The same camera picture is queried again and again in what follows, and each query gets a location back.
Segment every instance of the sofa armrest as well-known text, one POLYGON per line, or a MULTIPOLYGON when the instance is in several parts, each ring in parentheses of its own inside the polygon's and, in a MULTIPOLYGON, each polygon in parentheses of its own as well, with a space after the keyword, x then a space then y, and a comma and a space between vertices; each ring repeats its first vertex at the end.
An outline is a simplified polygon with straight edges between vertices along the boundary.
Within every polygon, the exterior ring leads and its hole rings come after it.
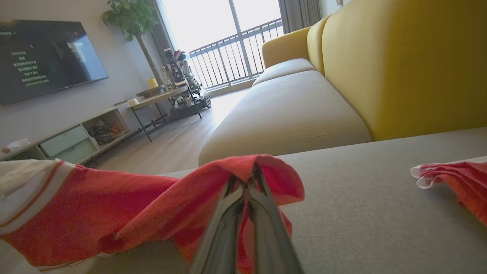
POLYGON ((262 57, 266 68, 284 61, 308 57, 307 36, 311 27, 273 38, 262 45, 262 57))

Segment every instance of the yellow cup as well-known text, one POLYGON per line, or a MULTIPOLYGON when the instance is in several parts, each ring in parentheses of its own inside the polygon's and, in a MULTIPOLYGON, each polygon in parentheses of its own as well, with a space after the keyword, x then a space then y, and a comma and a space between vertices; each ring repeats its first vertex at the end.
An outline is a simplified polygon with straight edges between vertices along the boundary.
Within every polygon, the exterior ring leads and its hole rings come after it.
POLYGON ((147 83, 149 83, 150 88, 156 88, 159 86, 155 78, 147 78, 147 83))

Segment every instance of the potted tree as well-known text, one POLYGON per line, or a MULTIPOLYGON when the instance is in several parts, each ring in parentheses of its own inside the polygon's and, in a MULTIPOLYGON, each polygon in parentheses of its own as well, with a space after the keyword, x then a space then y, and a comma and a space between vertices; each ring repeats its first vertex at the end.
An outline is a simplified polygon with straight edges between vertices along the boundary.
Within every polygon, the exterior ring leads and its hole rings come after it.
POLYGON ((137 39, 157 83, 163 84, 154 59, 142 38, 145 33, 151 33, 152 28, 158 23, 154 17, 154 12, 157 10, 152 6, 152 2, 150 0, 109 0, 107 4, 112 9, 101 15, 103 23, 107 26, 119 27, 128 42, 132 41, 134 37, 137 39))

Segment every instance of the light green drawer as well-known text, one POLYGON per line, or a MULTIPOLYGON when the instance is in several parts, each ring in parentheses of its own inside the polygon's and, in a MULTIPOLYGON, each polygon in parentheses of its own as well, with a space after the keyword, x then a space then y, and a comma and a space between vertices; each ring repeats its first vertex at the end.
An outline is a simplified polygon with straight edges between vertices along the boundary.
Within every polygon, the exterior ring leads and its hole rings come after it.
POLYGON ((86 133, 83 127, 77 126, 65 133, 59 134, 58 136, 45 141, 40 146, 45 152, 47 152, 49 157, 53 157, 54 155, 78 144, 88 137, 89 135, 86 133))
POLYGON ((53 158, 59 158, 61 160, 65 160, 66 162, 76 164, 78 160, 95 150, 96 149, 94 148, 90 139, 85 139, 82 142, 79 142, 78 144, 62 151, 61 153, 54 155, 53 158))

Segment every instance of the television screen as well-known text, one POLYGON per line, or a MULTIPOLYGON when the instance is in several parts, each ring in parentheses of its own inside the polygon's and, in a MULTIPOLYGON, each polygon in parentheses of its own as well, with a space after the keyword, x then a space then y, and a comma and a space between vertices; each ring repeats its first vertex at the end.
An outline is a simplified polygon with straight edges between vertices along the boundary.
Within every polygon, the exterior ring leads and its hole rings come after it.
POLYGON ((0 21, 0 104, 106 78, 80 22, 0 21))

